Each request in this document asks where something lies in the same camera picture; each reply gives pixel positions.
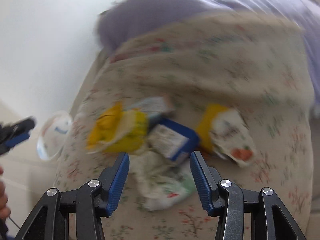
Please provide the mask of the person's hand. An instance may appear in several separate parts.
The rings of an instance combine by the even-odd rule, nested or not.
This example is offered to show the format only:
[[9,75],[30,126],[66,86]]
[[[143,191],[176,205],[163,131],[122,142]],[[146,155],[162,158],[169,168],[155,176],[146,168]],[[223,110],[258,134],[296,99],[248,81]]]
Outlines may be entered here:
[[11,209],[8,207],[8,196],[5,192],[5,183],[0,180],[0,218],[1,220],[6,220],[10,214]]

